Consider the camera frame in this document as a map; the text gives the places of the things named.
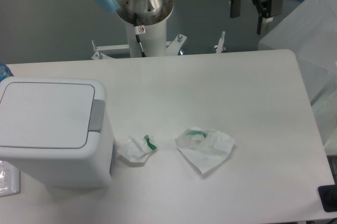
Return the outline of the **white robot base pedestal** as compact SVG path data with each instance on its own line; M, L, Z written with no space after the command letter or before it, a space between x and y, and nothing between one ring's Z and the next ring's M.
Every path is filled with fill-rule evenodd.
M131 58L166 55L166 20L137 26L125 22L125 28Z

